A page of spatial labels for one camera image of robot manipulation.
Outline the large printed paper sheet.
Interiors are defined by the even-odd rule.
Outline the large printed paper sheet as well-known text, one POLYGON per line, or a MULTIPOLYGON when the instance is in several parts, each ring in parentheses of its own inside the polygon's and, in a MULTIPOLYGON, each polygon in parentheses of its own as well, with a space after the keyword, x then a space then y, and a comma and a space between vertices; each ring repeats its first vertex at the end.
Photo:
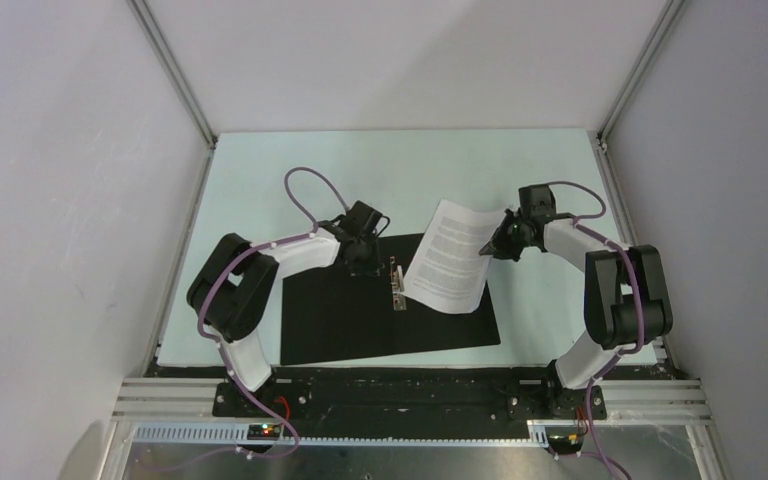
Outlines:
POLYGON ((475 311, 491 261, 480 250, 504 216, 441 200, 404 275, 404 295, 447 315, 475 311))

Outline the red and black folder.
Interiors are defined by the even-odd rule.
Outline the red and black folder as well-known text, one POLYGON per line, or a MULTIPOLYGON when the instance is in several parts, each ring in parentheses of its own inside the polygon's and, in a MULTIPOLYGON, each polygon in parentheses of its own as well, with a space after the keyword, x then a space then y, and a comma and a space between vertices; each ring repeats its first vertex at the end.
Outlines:
POLYGON ((501 343, 488 288, 469 314, 447 315, 406 301, 392 304, 389 260, 407 267, 422 235, 384 237, 377 277, 352 276, 343 265, 316 268, 282 282, 280 363, 346 361, 501 343))

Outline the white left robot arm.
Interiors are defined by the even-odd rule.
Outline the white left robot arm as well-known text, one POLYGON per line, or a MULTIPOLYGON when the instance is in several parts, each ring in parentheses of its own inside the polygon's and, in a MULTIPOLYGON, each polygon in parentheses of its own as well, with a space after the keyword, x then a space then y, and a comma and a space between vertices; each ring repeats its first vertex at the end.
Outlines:
POLYGON ((197 314, 199 335, 213 342, 240 387, 238 404, 250 415, 264 416, 276 403, 276 390, 266 382, 272 366, 258 334, 274 284, 333 265, 352 276, 378 275, 378 238, 389 224, 389 217, 357 201, 332 220, 316 221, 310 232, 261 244, 230 233, 217 243, 186 301, 197 314))

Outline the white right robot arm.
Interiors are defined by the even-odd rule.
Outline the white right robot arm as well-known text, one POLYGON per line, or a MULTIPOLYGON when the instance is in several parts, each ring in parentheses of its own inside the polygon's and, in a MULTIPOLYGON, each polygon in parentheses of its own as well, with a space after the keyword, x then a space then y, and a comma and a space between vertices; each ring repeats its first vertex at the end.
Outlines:
POLYGON ((541 392, 545 411, 566 418, 582 403, 580 390, 618 361, 668 334, 673 313, 659 251, 627 245, 586 226, 586 216, 561 212, 555 182, 519 189, 519 206, 506 210, 482 256, 518 261, 527 248, 553 254, 584 275, 585 331, 548 367, 541 392))

